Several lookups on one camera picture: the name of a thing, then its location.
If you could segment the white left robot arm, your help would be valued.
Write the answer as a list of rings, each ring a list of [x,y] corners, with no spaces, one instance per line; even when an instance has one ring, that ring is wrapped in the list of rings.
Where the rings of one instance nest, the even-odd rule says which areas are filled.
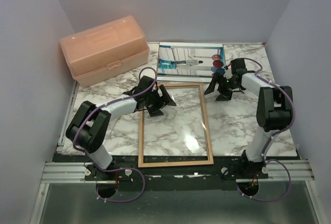
[[[66,129],[65,136],[74,149],[85,153],[97,165],[97,174],[103,180],[114,176],[113,157],[103,145],[109,123],[118,117],[147,111],[151,117],[161,116],[162,108],[176,106],[164,85],[143,76],[139,84],[119,98],[100,106],[84,101]]]

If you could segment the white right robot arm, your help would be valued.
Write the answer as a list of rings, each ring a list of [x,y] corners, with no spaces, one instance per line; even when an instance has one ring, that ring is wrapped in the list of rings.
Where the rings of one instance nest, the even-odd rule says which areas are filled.
[[[219,93],[216,101],[229,101],[234,92],[250,91],[258,97],[256,119],[258,128],[251,144],[243,151],[238,173],[250,178],[257,172],[256,165],[266,164],[266,154],[274,139],[290,129],[295,120],[292,88],[279,86],[260,76],[263,66],[251,58],[236,58],[224,72],[215,71],[204,92]]]

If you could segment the photo print with balloons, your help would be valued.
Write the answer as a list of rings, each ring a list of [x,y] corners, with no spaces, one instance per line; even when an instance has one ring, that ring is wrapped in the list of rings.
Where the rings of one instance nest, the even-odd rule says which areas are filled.
[[[159,81],[210,83],[225,71],[221,43],[161,42],[157,59]]]

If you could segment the blue wooden picture frame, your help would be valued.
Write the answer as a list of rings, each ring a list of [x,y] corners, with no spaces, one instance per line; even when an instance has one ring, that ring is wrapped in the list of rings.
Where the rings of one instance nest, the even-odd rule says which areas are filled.
[[[143,135],[140,133],[140,126],[139,126],[139,154],[138,154],[139,168],[204,166],[204,165],[212,165],[214,163],[211,140],[208,141],[208,145],[207,145],[208,156],[206,157],[202,157],[202,156],[146,156],[145,157],[142,152],[143,150],[141,144],[142,136]]]

